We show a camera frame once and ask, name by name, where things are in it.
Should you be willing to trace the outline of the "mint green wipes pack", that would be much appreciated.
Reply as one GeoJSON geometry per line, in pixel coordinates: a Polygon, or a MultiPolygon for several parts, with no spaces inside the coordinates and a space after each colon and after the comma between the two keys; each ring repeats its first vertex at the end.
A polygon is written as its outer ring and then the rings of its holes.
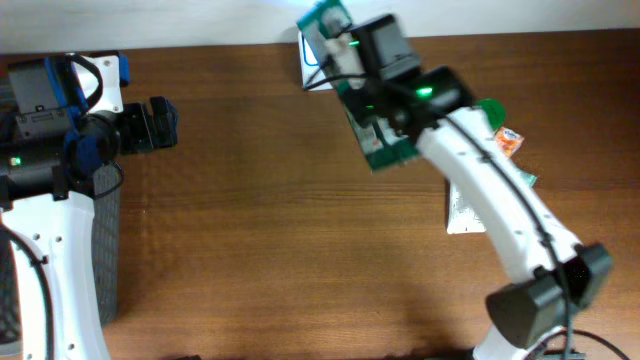
{"type": "Polygon", "coordinates": [[[521,170],[519,168],[517,168],[518,174],[520,175],[520,177],[522,178],[522,180],[529,186],[529,187],[533,187],[534,184],[537,182],[538,177],[530,174],[524,170],[521,170]]]}

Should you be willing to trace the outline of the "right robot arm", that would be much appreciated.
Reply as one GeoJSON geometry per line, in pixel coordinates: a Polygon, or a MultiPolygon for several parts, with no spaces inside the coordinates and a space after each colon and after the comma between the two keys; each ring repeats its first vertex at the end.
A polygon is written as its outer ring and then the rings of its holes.
{"type": "Polygon", "coordinates": [[[379,115],[406,136],[484,224],[509,284],[487,296],[492,322],[469,359],[526,359],[605,285],[612,257],[583,245],[545,206],[494,140],[488,116],[447,66],[425,72],[396,18],[348,25],[335,36],[342,71],[354,71],[350,107],[359,123],[379,115]]]}

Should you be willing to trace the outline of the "green lid jar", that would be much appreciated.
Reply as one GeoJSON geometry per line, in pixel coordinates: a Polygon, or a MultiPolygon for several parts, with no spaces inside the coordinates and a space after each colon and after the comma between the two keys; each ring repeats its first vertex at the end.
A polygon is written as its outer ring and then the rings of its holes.
{"type": "Polygon", "coordinates": [[[485,112],[493,132],[497,132],[504,125],[506,110],[498,100],[485,98],[479,100],[476,105],[485,112]]]}

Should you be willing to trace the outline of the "green 3M gloves packet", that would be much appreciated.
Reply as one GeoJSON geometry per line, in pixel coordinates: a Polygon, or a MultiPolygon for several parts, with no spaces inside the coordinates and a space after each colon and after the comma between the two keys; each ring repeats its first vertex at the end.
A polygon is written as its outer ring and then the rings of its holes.
{"type": "Polygon", "coordinates": [[[297,26],[303,88],[337,92],[370,168],[415,158],[415,148],[382,115],[381,85],[364,78],[377,77],[381,67],[367,25],[356,25],[342,1],[321,0],[297,26]]]}

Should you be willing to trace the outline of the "orange small box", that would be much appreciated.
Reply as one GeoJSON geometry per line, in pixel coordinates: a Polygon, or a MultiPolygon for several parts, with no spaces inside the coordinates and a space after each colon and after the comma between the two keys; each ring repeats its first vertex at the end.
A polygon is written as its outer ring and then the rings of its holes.
{"type": "Polygon", "coordinates": [[[519,150],[524,140],[524,136],[506,127],[501,127],[495,133],[495,141],[507,158],[519,150]]]}

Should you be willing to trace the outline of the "white cream tube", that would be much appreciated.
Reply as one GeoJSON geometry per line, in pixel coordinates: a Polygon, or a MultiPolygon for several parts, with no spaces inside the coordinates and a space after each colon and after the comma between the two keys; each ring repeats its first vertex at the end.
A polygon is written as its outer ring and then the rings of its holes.
{"type": "Polygon", "coordinates": [[[449,184],[446,231],[450,235],[486,232],[480,218],[453,183],[449,184]]]}

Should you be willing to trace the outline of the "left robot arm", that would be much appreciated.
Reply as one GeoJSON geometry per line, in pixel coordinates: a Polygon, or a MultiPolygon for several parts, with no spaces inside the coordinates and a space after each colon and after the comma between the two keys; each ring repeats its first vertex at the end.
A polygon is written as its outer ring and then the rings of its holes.
{"type": "Polygon", "coordinates": [[[174,147],[162,96],[125,103],[127,57],[66,53],[1,77],[1,344],[26,359],[105,359],[114,317],[117,158],[174,147]]]}

